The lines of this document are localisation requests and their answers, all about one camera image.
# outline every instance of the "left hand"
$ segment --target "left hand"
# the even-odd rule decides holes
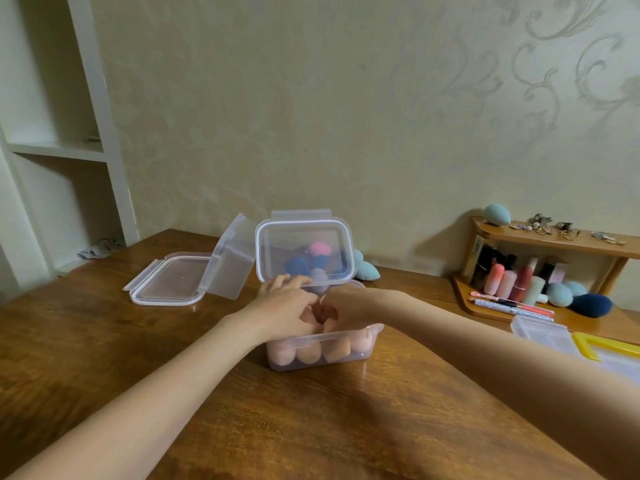
[[[238,312],[260,344],[315,333],[317,325],[300,320],[305,308],[318,300],[315,294],[300,289],[313,280],[308,276],[289,278],[288,274],[281,274],[264,282],[258,298]]]

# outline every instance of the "white shelving unit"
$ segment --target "white shelving unit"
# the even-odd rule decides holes
[[[16,246],[24,226],[0,228],[21,290],[81,264],[76,254],[103,238],[138,241],[90,0],[0,0],[0,130],[0,186],[17,192],[0,221],[27,222],[34,238]]]

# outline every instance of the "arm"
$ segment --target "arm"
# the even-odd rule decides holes
[[[193,345],[71,430],[11,480],[141,480],[242,357],[268,341],[312,332],[299,316],[317,297],[285,276]]]
[[[407,334],[605,478],[640,477],[640,388],[632,382],[398,291],[340,287],[320,306],[342,330],[382,322]]]

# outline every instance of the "wooden stand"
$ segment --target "wooden stand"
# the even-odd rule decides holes
[[[472,222],[475,232],[471,236],[470,247],[476,239],[476,234],[478,234],[485,239],[495,241],[521,242],[533,246],[569,249],[616,257],[613,266],[598,288],[598,292],[601,294],[610,293],[629,258],[640,259],[640,238],[638,237],[610,234],[620,241],[626,242],[624,246],[620,246],[596,239],[591,236],[591,231],[587,230],[581,230],[578,238],[568,241],[556,232],[551,235],[541,235],[531,231],[511,229],[508,226],[494,226],[484,222],[481,217],[473,217]],[[512,315],[475,306],[471,303],[469,301],[470,293],[474,290],[460,276],[453,278],[453,285],[464,311],[470,315],[501,322],[511,322],[513,320]],[[583,317],[567,308],[540,304],[536,306],[553,310],[555,322],[567,326],[571,331],[581,331],[608,339],[640,344],[640,326],[628,318],[617,306],[614,306],[608,315],[599,319]]]

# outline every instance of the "hand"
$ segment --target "hand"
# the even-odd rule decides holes
[[[317,323],[300,320],[305,309],[318,300],[313,293],[300,289],[300,286],[313,280],[308,276],[289,278],[288,274],[281,274],[264,282],[258,291],[258,298],[238,312],[245,317],[247,327],[256,334],[260,344],[286,337],[311,335],[317,331]]]
[[[330,288],[314,308],[319,308],[323,320],[337,321],[333,331],[361,330],[381,321],[387,298],[398,292],[342,285]]]

